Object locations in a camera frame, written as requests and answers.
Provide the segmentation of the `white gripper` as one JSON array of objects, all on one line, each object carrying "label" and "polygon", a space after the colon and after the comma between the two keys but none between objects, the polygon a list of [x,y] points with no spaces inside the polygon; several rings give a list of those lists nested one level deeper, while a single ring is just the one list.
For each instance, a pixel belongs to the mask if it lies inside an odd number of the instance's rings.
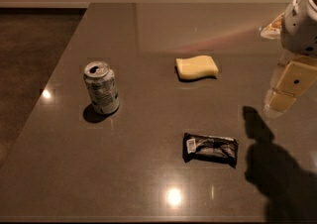
[{"label": "white gripper", "polygon": [[312,57],[317,56],[317,0],[293,0],[284,14],[261,29],[261,37],[281,37],[282,46],[291,52],[279,59],[264,98],[264,113],[277,118],[317,81],[317,58]]}]

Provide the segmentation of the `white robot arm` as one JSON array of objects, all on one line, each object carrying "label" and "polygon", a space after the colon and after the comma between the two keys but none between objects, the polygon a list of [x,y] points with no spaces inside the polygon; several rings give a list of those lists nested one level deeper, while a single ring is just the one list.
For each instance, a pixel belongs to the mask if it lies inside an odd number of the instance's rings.
[{"label": "white robot arm", "polygon": [[261,37],[283,48],[264,98],[264,113],[277,118],[317,80],[317,0],[292,0]]}]

